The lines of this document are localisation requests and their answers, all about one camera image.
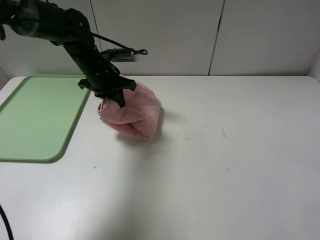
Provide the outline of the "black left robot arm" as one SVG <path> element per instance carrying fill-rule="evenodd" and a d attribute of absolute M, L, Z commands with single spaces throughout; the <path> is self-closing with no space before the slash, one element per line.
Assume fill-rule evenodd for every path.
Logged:
<path fill-rule="evenodd" d="M 124 90 L 134 91 L 137 87 L 99 52 L 95 44 L 99 35 L 91 32 L 88 19 L 76 9 L 62 9 L 42 0 L 2 0 L 0 24 L 20 36 L 62 46 L 84 75 L 78 86 L 97 98 L 111 99 L 123 108 Z"/>

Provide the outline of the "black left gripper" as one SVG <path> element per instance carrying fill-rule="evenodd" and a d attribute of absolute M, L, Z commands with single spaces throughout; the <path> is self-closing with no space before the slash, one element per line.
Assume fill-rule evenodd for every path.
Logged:
<path fill-rule="evenodd" d="M 102 56 L 79 56 L 77 66 L 84 75 L 78 82 L 81 89 L 94 93 L 98 99 L 112 99 L 120 108 L 126 105 L 123 90 L 134 91 L 137 84 L 134 80 L 120 75 L 118 69 Z"/>

